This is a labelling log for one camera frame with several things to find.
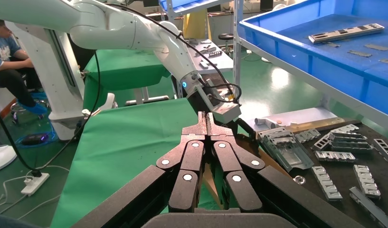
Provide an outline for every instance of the green tabletop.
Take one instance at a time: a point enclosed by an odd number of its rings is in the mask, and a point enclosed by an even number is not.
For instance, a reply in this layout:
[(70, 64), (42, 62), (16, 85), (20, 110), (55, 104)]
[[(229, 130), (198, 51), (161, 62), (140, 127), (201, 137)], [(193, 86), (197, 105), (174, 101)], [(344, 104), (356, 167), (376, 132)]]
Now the green tabletop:
[[(103, 111), (86, 124), (51, 228), (67, 228), (180, 142), (198, 117), (186, 99)], [(202, 187), (200, 206), (217, 208)]]
[[(101, 106), (109, 91), (141, 88), (158, 84), (162, 77), (170, 73), (161, 64), (153, 51), (97, 50), (100, 67)], [(84, 108), (91, 109), (97, 95), (97, 64), (93, 56), (86, 65), (89, 73), (85, 80)]]

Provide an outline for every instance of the robotic arm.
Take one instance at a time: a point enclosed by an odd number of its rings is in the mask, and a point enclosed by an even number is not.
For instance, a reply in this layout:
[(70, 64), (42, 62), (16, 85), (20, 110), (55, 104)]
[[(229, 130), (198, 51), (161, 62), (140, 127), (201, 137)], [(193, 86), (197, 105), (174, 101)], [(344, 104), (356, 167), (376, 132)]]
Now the robotic arm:
[[(185, 82), (187, 97), (196, 112), (211, 111), (222, 123), (241, 114), (238, 104), (212, 99), (221, 97), (216, 89), (200, 83), (201, 76), (183, 42), (139, 15), (95, 0), (0, 0), (0, 19), (69, 33), (76, 45), (86, 49), (153, 50), (177, 81)], [(160, 23), (179, 34), (171, 22)]]

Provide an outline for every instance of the yellow object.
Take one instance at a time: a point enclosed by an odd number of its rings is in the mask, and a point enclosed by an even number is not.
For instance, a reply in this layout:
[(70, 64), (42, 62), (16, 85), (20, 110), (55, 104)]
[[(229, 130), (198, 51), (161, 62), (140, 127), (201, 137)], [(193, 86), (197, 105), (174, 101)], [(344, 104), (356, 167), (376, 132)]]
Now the yellow object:
[[(207, 9), (203, 9), (198, 12), (184, 15), (184, 21), (183, 21), (183, 27), (182, 27), (184, 38), (204, 39), (205, 22), (206, 22), (207, 16), (208, 16)], [(208, 39), (212, 39), (210, 35), (209, 21), (206, 26), (208, 27)]]

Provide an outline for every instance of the person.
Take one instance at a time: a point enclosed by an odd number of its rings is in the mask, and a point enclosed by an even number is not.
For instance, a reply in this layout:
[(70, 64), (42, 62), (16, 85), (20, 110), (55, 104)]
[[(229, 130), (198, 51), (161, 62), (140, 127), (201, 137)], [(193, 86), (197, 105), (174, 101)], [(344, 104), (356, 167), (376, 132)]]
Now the person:
[[(0, 19), (0, 88), (7, 88), (26, 110), (37, 115), (45, 114), (47, 109), (34, 101), (47, 97), (39, 91), (42, 86), (33, 63), (11, 35), (12, 32)], [(24, 74), (27, 76), (26, 85), (22, 79)]]

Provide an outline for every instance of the black pants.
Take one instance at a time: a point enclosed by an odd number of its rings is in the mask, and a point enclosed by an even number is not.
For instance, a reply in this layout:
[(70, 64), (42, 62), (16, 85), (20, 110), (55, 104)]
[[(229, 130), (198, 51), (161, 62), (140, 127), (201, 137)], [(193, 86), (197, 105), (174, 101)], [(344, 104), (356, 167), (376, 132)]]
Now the black pants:
[[(22, 75), (26, 74), (26, 85)], [(34, 107), (36, 104), (28, 89), (40, 89), (41, 83), (34, 68), (0, 71), (0, 88), (7, 88), (23, 105)]]

